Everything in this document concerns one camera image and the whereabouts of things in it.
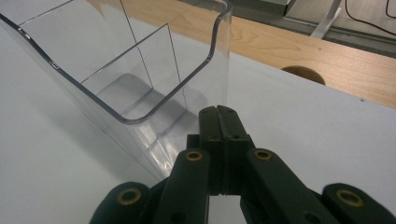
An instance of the black cable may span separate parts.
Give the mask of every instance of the black cable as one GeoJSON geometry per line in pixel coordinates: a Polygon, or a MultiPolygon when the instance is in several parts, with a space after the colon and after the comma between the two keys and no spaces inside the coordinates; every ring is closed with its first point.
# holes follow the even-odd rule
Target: black cable
{"type": "Polygon", "coordinates": [[[385,8],[385,13],[387,13],[387,16],[389,16],[389,17],[391,17],[391,18],[393,18],[393,19],[396,19],[395,16],[390,16],[390,15],[389,15],[389,13],[388,13],[388,5],[389,5],[389,0],[387,1],[387,7],[385,8]]]}
{"type": "Polygon", "coordinates": [[[352,17],[352,16],[349,14],[349,12],[347,11],[347,0],[346,0],[346,14],[347,14],[352,20],[359,21],[359,22],[363,22],[363,23],[366,23],[366,24],[368,24],[368,25],[374,26],[375,28],[380,29],[380,30],[382,30],[383,32],[386,32],[386,33],[388,33],[388,34],[390,34],[390,35],[396,35],[396,33],[393,33],[393,32],[391,32],[391,31],[389,31],[389,30],[386,30],[386,29],[384,29],[384,28],[382,28],[382,27],[379,27],[379,26],[377,26],[377,25],[375,25],[375,24],[372,24],[372,23],[370,23],[370,22],[368,22],[368,21],[362,21],[362,20],[358,20],[358,19],[352,17]]]}

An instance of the wooden surface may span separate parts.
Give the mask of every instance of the wooden surface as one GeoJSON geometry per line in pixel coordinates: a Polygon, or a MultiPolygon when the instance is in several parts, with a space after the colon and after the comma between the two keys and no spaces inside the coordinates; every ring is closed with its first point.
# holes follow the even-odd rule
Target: wooden surface
{"type": "MultiPolygon", "coordinates": [[[[203,43],[210,44],[213,32],[213,22],[219,15],[216,10],[208,10],[203,6],[194,7],[177,0],[122,0],[122,5],[113,0],[88,0],[89,3],[102,13],[101,7],[109,5],[122,11],[124,6],[130,19],[136,19],[151,24],[157,28],[168,23],[173,33],[184,35],[203,43]]],[[[220,3],[213,4],[218,11],[223,10],[220,3]]],[[[137,41],[150,35],[153,30],[137,34],[137,41]]]]}
{"type": "Polygon", "coordinates": [[[396,108],[396,59],[236,17],[231,51],[276,68],[309,67],[328,87],[396,108]]]}

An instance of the brass insert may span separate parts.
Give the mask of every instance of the brass insert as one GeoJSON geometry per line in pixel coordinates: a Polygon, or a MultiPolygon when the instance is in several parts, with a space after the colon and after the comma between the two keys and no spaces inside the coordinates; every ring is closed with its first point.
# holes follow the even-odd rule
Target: brass insert
{"type": "Polygon", "coordinates": [[[364,201],[361,198],[361,196],[357,195],[356,193],[347,190],[347,189],[339,189],[337,190],[337,192],[335,193],[335,195],[337,195],[338,199],[343,202],[346,203],[350,206],[353,207],[362,207],[364,206],[364,201]]]}
{"type": "Polygon", "coordinates": [[[139,201],[141,196],[142,194],[137,188],[125,189],[117,196],[117,202],[122,205],[130,205],[139,201]]]}
{"type": "Polygon", "coordinates": [[[186,158],[188,161],[198,161],[203,157],[201,152],[191,151],[187,153],[186,158]]]}
{"type": "Polygon", "coordinates": [[[269,161],[272,158],[272,153],[269,150],[258,149],[254,151],[254,156],[261,161],[269,161]]]}

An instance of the gray floor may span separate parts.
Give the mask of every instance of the gray floor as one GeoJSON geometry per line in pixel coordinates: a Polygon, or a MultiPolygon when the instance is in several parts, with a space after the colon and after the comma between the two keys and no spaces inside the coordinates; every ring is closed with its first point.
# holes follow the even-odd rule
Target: gray floor
{"type": "MultiPolygon", "coordinates": [[[[284,17],[285,8],[281,8],[277,5],[259,0],[232,0],[233,14],[237,17],[245,18],[252,21],[258,21],[303,35],[310,35],[316,27],[315,25],[317,21],[312,20],[312,18],[314,18],[315,16],[310,16],[311,18],[307,17],[306,15],[308,12],[301,11],[299,10],[299,8],[302,8],[303,10],[310,10],[312,14],[317,15],[317,18],[321,18],[321,14],[324,13],[325,15],[326,11],[328,10],[329,6],[327,5],[329,4],[316,4],[316,10],[313,10],[313,6],[307,7],[307,5],[304,5],[307,3],[307,1],[309,1],[309,3],[321,2],[312,0],[296,0],[294,5],[289,8],[289,12],[286,14],[286,18],[289,17],[303,22],[286,20],[284,17]]],[[[353,0],[348,1],[348,11],[350,14],[359,17],[360,15],[362,15],[361,11],[359,11],[359,13],[355,13],[355,11],[358,12],[358,10],[356,9],[356,5],[352,5],[353,2],[353,0]]],[[[393,9],[396,8],[396,6],[394,5],[396,5],[396,0],[390,0],[389,14],[391,15],[396,14],[396,11],[394,11],[393,9]]],[[[368,27],[367,30],[364,30],[366,26],[365,24],[360,24],[359,22],[353,21],[347,17],[347,14],[345,13],[345,3],[341,4],[341,8],[343,9],[343,12],[340,15],[340,20],[334,23],[334,27],[332,27],[332,29],[324,36],[323,39],[334,43],[346,45],[352,48],[362,49],[388,57],[396,58],[396,36],[387,34],[381,35],[380,31],[378,32],[375,28],[372,27],[368,27]],[[345,27],[342,27],[343,24],[347,24],[349,28],[360,27],[360,29],[346,29],[345,27]]],[[[395,33],[396,19],[387,19],[386,28],[395,33]]]]}

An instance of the wooden table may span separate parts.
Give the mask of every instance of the wooden table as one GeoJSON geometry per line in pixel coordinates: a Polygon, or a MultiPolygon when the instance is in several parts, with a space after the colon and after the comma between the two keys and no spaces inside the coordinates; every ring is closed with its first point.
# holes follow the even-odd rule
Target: wooden table
{"type": "Polygon", "coordinates": [[[396,108],[396,59],[236,17],[231,51],[276,68],[312,68],[329,87],[396,108]]]}

